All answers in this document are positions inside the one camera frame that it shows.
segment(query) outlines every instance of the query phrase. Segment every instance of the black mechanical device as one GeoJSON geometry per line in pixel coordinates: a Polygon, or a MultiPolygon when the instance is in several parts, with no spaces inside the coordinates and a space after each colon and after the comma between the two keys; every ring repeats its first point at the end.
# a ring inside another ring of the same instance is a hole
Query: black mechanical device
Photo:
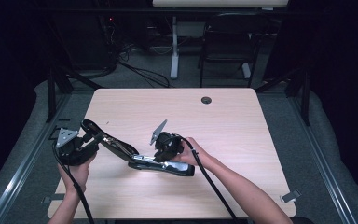
{"type": "Polygon", "coordinates": [[[164,120],[153,132],[150,145],[154,142],[158,151],[154,157],[140,155],[130,144],[116,139],[104,132],[89,119],[81,121],[81,128],[86,132],[78,137],[78,131],[61,129],[57,140],[58,158],[65,165],[80,165],[88,160],[99,149],[98,144],[115,153],[133,169],[154,170],[179,176],[193,176],[195,167],[180,161],[171,161],[178,153],[183,152],[182,137],[162,131],[167,120],[164,120]]]}

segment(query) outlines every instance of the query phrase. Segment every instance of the gray carpet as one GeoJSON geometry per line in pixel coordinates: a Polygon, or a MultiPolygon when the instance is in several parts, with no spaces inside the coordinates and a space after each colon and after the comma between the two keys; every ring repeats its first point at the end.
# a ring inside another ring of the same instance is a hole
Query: gray carpet
{"type": "MultiPolygon", "coordinates": [[[[130,53],[128,64],[170,75],[171,54],[159,55],[154,52],[142,52],[134,50],[130,53]]],[[[261,74],[268,59],[268,55],[262,55],[257,67],[255,85],[261,85],[261,74]]],[[[198,56],[192,48],[181,48],[179,78],[170,80],[176,88],[198,87],[197,69],[198,56]]],[[[220,66],[215,69],[227,71],[220,66]]],[[[93,81],[106,88],[152,88],[160,86],[149,84],[143,77],[134,74],[127,68],[119,65],[112,74],[94,78],[93,81]]],[[[57,128],[79,129],[79,122],[83,119],[93,90],[83,83],[72,80],[75,90],[71,94],[68,103],[59,115],[55,123],[57,128]]],[[[38,94],[34,111],[24,128],[17,145],[7,159],[7,163],[0,173],[0,199],[8,186],[16,170],[23,162],[24,157],[33,150],[38,135],[45,128],[45,120],[48,114],[48,98],[46,83],[39,85],[35,91],[38,94]]],[[[315,224],[342,223],[337,209],[331,199],[324,180],[310,153],[310,142],[304,133],[301,120],[296,117],[296,109],[292,102],[296,99],[286,98],[281,86],[267,93],[258,94],[266,121],[271,132],[272,139],[282,163],[290,190],[298,189],[302,196],[297,199],[296,217],[306,217],[315,224]]],[[[58,92],[58,99],[64,99],[58,92]]],[[[339,159],[339,151],[334,132],[331,129],[322,106],[316,95],[310,98],[310,123],[318,143],[324,151],[329,165],[348,200],[358,223],[358,187],[353,182],[348,170],[339,159]]],[[[57,171],[56,161],[51,152],[52,140],[56,132],[48,136],[41,144],[41,150],[37,154],[32,171],[27,175],[21,190],[10,204],[7,213],[4,213],[4,223],[45,223],[48,221],[48,204],[41,203],[45,196],[54,193],[60,176],[57,171]]],[[[143,221],[114,221],[97,220],[97,223],[227,223],[226,220],[143,220],[143,221]]],[[[87,220],[77,220],[76,223],[88,223],[87,220]]]]}

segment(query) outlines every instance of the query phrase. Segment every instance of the person's right arm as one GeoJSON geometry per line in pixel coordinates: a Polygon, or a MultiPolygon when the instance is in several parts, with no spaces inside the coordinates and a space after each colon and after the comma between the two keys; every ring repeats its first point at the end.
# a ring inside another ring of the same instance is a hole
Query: person's right arm
{"type": "MultiPolygon", "coordinates": [[[[204,168],[211,171],[222,182],[238,205],[254,222],[292,223],[283,210],[261,188],[208,154],[193,138],[187,138],[187,141],[197,150],[204,168]]],[[[197,165],[191,149],[186,143],[183,146],[184,152],[173,159],[197,165]]]]}

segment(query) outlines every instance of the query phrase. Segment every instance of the hand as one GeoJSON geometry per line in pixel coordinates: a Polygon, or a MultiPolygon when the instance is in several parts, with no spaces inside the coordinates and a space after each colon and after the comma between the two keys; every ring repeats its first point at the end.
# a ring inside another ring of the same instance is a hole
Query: hand
{"type": "MultiPolygon", "coordinates": [[[[95,159],[97,153],[95,153],[91,158],[89,158],[86,162],[78,166],[69,166],[69,171],[71,175],[74,177],[76,182],[79,184],[81,189],[86,191],[86,182],[89,177],[89,167],[91,162],[95,159]]],[[[68,174],[62,169],[60,165],[58,165],[58,170],[60,171],[60,175],[62,177],[63,183],[66,188],[66,192],[76,192],[74,187],[74,183],[72,182],[71,178],[68,174]]]]}
{"type": "MultiPolygon", "coordinates": [[[[194,138],[187,137],[186,140],[191,144],[191,146],[197,151],[202,165],[208,169],[210,164],[212,164],[214,157],[212,157],[208,152],[205,151],[194,138]]],[[[190,165],[197,165],[196,159],[194,158],[193,152],[185,141],[182,141],[182,146],[184,148],[181,154],[176,155],[172,160],[173,161],[182,161],[190,165]]]]}

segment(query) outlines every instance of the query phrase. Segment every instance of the person's right hand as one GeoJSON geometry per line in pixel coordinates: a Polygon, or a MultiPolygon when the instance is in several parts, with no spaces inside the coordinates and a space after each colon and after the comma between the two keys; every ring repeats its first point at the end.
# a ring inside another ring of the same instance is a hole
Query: person's right hand
{"type": "MultiPolygon", "coordinates": [[[[212,162],[213,157],[208,154],[192,137],[187,137],[186,140],[191,144],[191,146],[198,152],[200,161],[202,165],[208,169],[209,164],[212,162]]],[[[197,165],[196,159],[194,158],[193,152],[187,143],[182,140],[182,146],[184,150],[181,154],[176,155],[172,158],[173,161],[182,161],[190,165],[197,165]]]]}

